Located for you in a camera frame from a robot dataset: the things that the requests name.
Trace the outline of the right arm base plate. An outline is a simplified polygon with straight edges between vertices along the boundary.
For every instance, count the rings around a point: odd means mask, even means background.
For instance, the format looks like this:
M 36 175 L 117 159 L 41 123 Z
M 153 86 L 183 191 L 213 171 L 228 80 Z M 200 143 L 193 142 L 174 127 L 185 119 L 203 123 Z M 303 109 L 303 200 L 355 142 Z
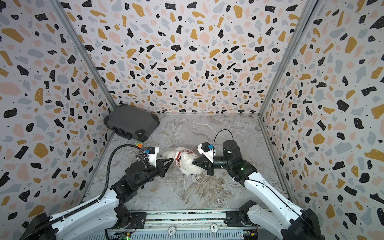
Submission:
M 228 227 L 258 227 L 257 224 L 251 222 L 247 215 L 248 210 L 253 206 L 258 205 L 256 202 L 249 200 L 238 210 L 226 211 L 226 219 L 224 220 L 224 223 Z

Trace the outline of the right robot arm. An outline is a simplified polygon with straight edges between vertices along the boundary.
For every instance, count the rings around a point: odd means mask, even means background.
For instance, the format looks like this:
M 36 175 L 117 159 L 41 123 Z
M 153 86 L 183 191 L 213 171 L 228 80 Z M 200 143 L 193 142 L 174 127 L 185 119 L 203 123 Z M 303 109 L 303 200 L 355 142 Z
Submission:
M 279 193 L 250 162 L 243 159 L 240 147 L 234 140 L 223 143 L 223 155 L 216 155 L 214 146 L 204 142 L 198 146 L 200 157 L 193 165 L 212 176 L 215 169 L 226 170 L 232 179 L 256 195 L 267 207 L 264 210 L 249 200 L 234 217 L 225 223 L 245 227 L 261 226 L 280 240 L 321 240 L 323 238 L 318 216 L 310 209 L 289 201 Z

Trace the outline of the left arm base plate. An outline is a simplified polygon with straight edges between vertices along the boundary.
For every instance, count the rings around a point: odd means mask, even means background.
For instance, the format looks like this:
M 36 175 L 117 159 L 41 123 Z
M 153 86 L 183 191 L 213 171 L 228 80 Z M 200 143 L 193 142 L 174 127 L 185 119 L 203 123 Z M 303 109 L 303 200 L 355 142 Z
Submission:
M 146 212 L 130 212 L 127 214 L 117 215 L 117 222 L 108 229 L 143 229 L 146 223 Z

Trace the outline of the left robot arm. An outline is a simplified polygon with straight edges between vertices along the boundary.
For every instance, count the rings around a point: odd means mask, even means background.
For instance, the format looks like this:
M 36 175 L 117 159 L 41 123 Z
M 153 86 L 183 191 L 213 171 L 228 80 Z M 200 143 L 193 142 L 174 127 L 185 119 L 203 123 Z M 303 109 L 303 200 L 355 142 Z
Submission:
M 23 240 L 80 240 L 98 230 L 137 227 L 138 222 L 125 206 L 138 190 L 156 177 L 164 177 L 173 159 L 161 159 L 155 166 L 134 162 L 125 175 L 104 194 L 75 208 L 53 216 L 35 217 L 21 238 Z

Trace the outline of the white teddy bear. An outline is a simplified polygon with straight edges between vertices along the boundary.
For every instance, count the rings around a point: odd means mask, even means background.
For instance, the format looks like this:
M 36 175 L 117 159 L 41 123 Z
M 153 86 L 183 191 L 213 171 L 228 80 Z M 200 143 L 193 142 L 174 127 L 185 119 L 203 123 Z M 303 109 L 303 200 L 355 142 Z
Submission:
M 184 147 L 177 147 L 177 148 L 175 148 L 174 150 L 166 151 L 166 152 L 163 153 L 162 157 L 163 157 L 164 159 L 168 159 L 168 158 L 173 158 L 173 159 L 174 159 L 175 154 L 176 154 L 176 150 L 179 150 L 179 149 L 186 149 L 186 148 L 184 148 Z M 184 160 L 182 161 L 182 163 L 181 163 L 182 168 L 181 168 L 181 169 L 179 169 L 178 167 L 177 167 L 177 168 L 178 168 L 178 169 L 182 172 L 182 174 L 184 174 L 184 175 L 196 175 L 196 174 L 193 174 L 194 167 L 193 167 L 192 162 L 193 162 L 193 160 L 196 159 L 197 157 L 198 157 L 198 155 L 196 155 L 196 154 L 194 153 L 194 155 L 192 155 L 190 158 L 188 158 L 188 159 L 184 159 Z

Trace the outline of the red white striped sweater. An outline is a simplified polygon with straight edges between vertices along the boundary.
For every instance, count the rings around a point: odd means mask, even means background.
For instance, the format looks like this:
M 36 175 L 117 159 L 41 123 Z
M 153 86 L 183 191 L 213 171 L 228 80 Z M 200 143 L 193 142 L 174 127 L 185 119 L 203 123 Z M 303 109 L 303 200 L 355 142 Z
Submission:
M 176 166 L 181 169 L 181 163 L 184 159 L 190 158 L 192 155 L 194 155 L 194 152 L 189 149 L 179 149 L 176 150 L 176 154 L 174 157 L 174 160 L 176 162 Z

